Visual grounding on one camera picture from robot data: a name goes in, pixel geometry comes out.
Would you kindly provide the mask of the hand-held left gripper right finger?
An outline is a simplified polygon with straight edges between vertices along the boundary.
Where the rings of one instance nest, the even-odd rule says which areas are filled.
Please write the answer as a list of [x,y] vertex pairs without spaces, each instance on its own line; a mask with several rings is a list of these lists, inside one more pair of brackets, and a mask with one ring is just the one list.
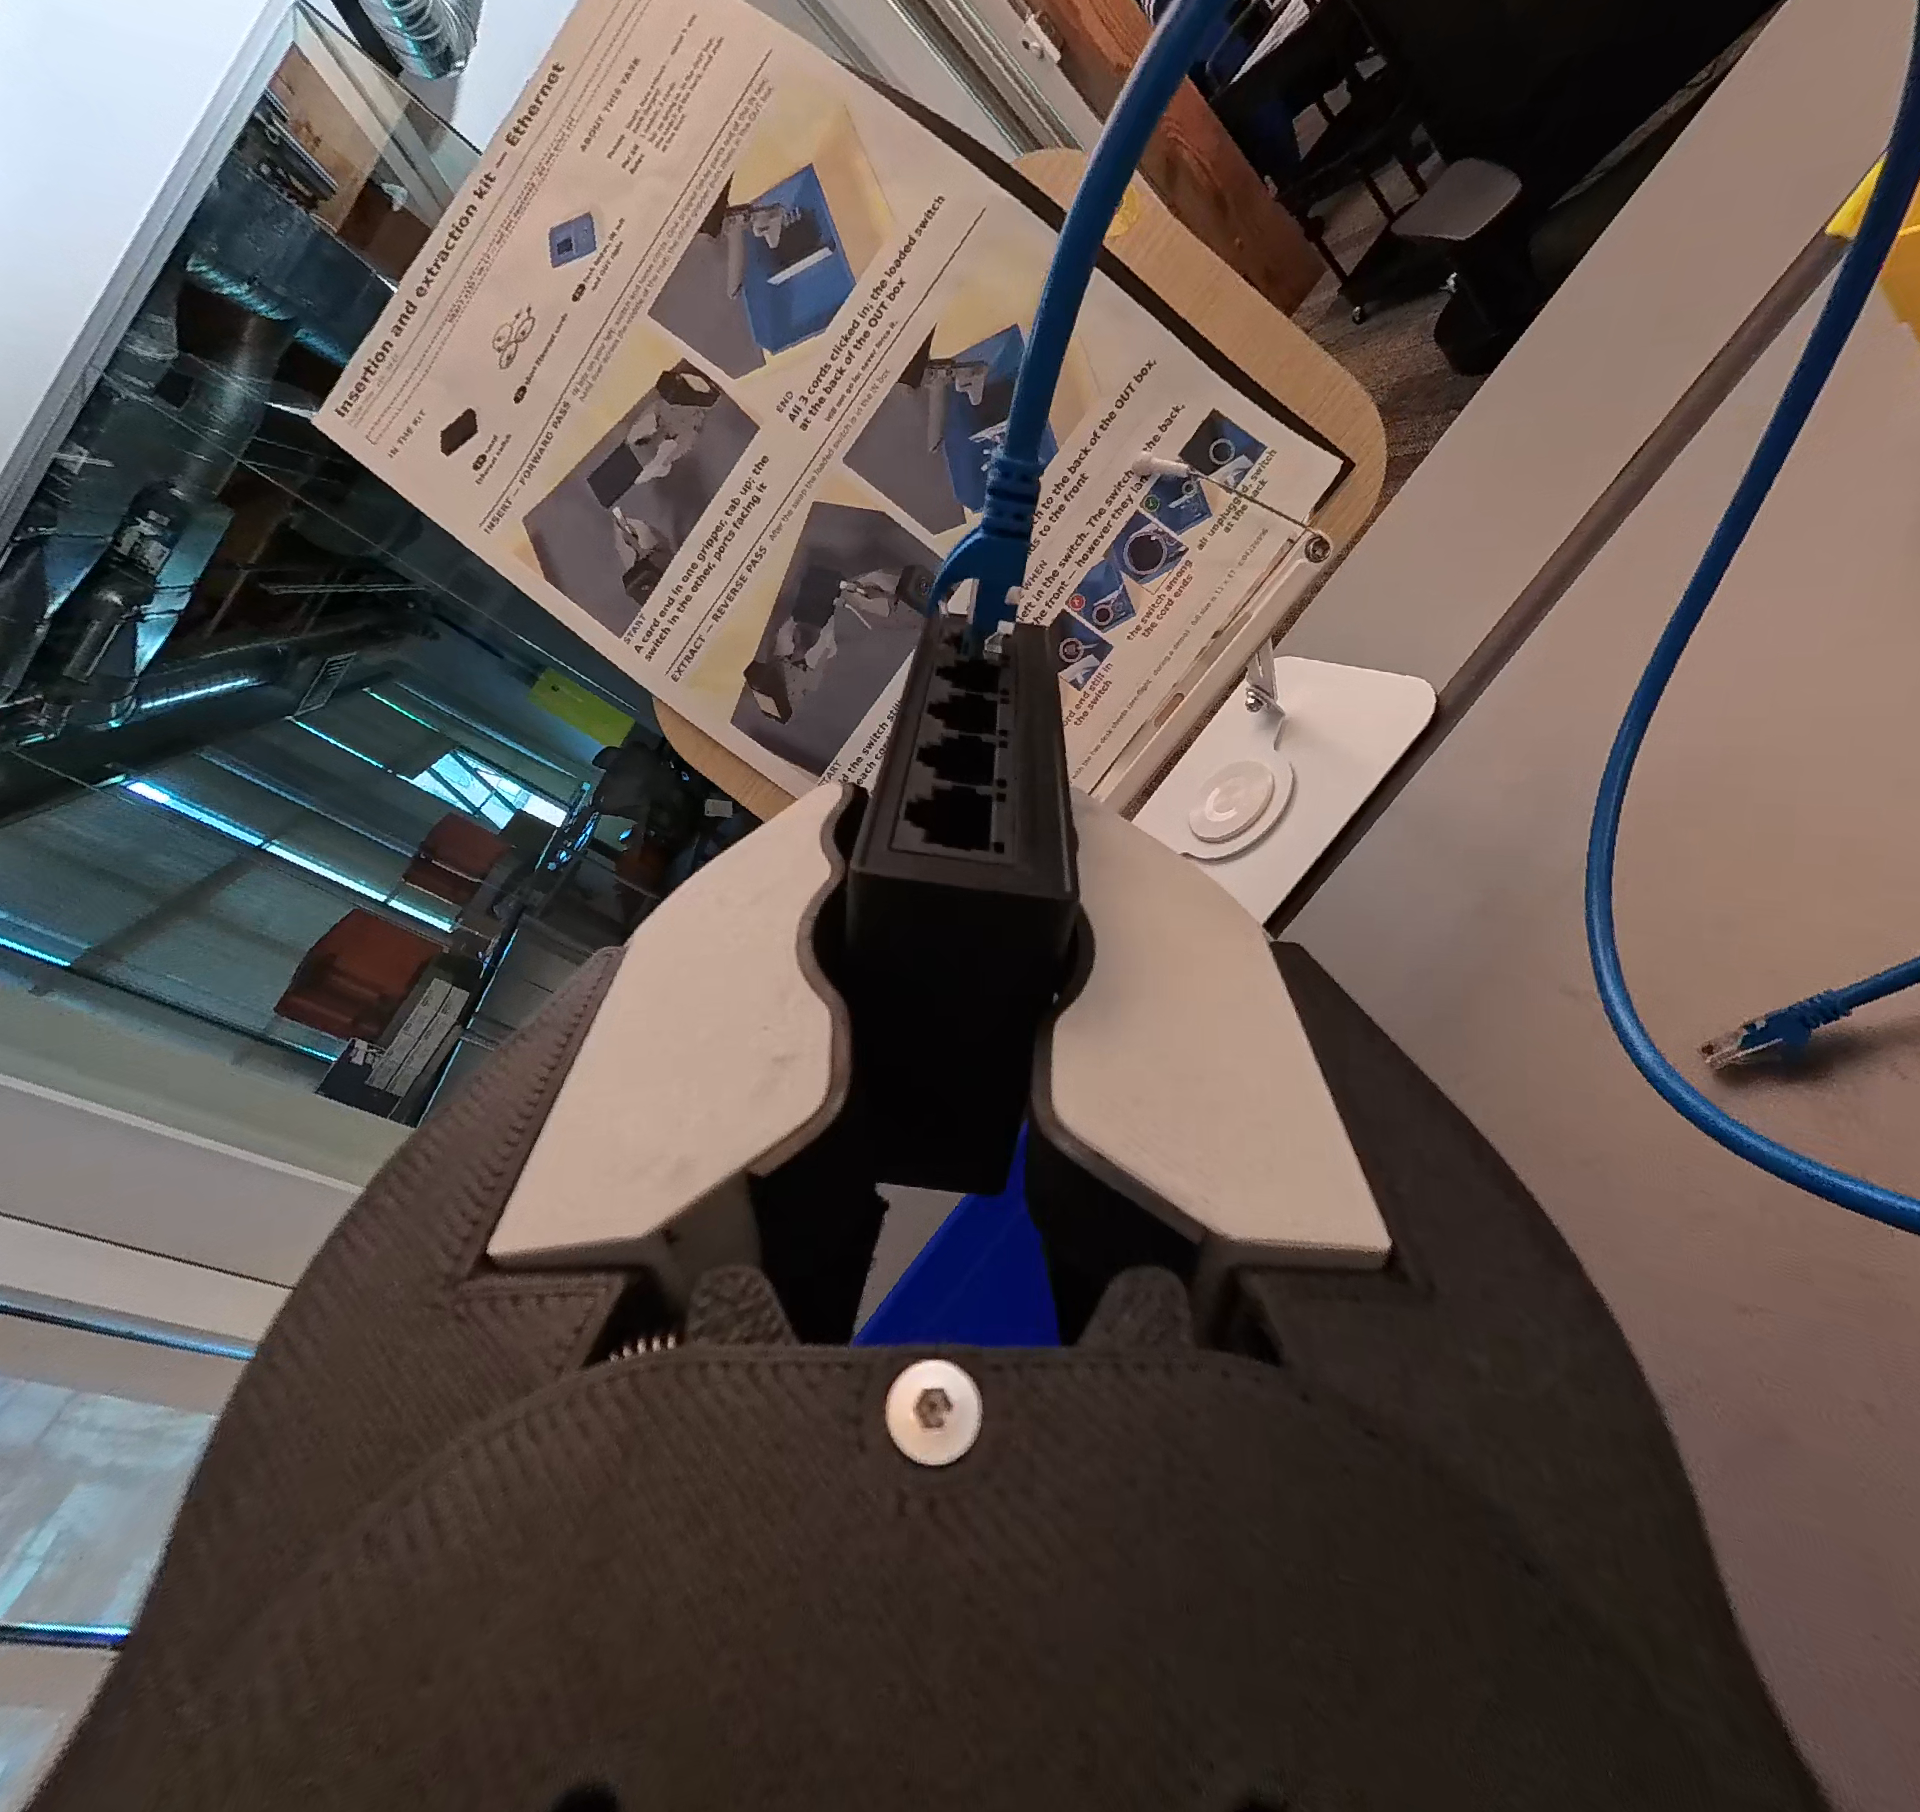
[[1122,1270],[1169,1270],[1204,1334],[1255,1276],[1385,1270],[1388,1224],[1261,924],[1117,810],[1070,803],[1078,919],[1022,1170],[1062,1341]]

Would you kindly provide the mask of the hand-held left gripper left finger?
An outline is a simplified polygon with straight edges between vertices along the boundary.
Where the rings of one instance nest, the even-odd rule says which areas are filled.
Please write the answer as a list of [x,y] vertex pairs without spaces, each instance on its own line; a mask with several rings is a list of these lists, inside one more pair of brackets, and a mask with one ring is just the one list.
[[818,1151],[851,1091],[851,1018],[818,957],[863,793],[816,787],[679,886],[618,954],[488,1258],[641,1270],[677,1308],[756,1266],[807,1341],[848,1345],[885,1207]]

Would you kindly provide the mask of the black ethernet switch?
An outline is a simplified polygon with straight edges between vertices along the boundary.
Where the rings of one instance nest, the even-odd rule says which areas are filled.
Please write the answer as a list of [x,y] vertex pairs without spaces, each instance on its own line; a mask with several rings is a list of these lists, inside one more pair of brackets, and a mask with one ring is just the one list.
[[914,652],[844,893],[856,1126],[877,1181],[1004,1188],[1078,919],[1048,641],[937,614]]

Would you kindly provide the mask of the blue plastic bin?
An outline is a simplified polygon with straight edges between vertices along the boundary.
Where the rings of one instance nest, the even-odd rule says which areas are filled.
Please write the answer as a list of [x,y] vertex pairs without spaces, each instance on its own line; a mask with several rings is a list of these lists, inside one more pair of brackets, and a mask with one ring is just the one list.
[[999,1194],[961,1196],[851,1334],[856,1347],[1062,1345],[1043,1237],[1024,1190],[1020,1130]]

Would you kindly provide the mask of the yellow plastic bin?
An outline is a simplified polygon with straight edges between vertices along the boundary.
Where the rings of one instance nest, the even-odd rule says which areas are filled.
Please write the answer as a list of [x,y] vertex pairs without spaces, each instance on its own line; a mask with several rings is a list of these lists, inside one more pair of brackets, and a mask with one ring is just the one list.
[[[1880,183],[1884,168],[1884,158],[1879,158],[1874,166],[1860,180],[1860,186],[1849,192],[1841,203],[1836,212],[1826,223],[1826,235],[1852,244],[1860,235],[1860,223],[1867,210],[1872,194]],[[1908,327],[1912,335],[1920,331],[1920,306],[1918,306],[1918,192],[1914,192],[1908,203],[1908,210],[1901,216],[1895,239],[1888,244],[1884,263],[1879,271],[1879,288],[1884,295],[1884,302]]]

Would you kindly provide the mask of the white stand base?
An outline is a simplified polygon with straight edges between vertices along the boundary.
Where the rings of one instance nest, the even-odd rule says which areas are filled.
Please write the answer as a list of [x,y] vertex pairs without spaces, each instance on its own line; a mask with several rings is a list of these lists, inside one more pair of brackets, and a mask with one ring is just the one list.
[[1140,810],[1253,917],[1287,904],[1435,716],[1420,676],[1272,656],[1216,710]]

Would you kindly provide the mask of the wooden backing board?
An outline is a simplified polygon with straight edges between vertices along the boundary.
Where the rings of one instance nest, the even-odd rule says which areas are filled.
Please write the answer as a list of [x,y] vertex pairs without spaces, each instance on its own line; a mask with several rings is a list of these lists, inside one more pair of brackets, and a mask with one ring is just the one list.
[[1309,528],[1283,531],[1285,551],[1212,615],[1212,632],[1174,681],[1154,690],[1140,725],[1121,741],[1092,793],[1135,815],[1174,760],[1223,708],[1265,641],[1283,639],[1355,548],[1379,505],[1383,427],[1356,377],[1212,248],[1192,235],[1143,183],[1133,183],[1111,223],[1101,269],[1169,331],[1193,335],[1197,359],[1218,360],[1218,380],[1250,387],[1269,414],[1292,411],[1295,431],[1321,431],[1350,459]]

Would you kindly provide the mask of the printed instruction sheet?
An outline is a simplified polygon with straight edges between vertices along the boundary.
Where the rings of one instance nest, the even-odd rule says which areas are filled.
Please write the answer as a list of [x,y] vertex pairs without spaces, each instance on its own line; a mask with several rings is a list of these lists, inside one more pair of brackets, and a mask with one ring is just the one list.
[[[781,791],[871,783],[1065,208],[743,0],[578,0],[320,427]],[[1350,470],[1101,263],[1018,617],[1114,762]]]

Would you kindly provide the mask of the wooden post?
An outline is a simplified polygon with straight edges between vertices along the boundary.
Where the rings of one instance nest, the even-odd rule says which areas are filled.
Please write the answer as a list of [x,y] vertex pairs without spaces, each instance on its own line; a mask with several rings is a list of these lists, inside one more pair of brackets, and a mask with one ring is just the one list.
[[[1061,50],[1077,95],[1104,119],[1145,46],[1135,0],[1020,0]],[[1183,82],[1165,108],[1137,171],[1188,232],[1236,269],[1278,310],[1295,313],[1326,276],[1301,226],[1262,183],[1212,106]]]

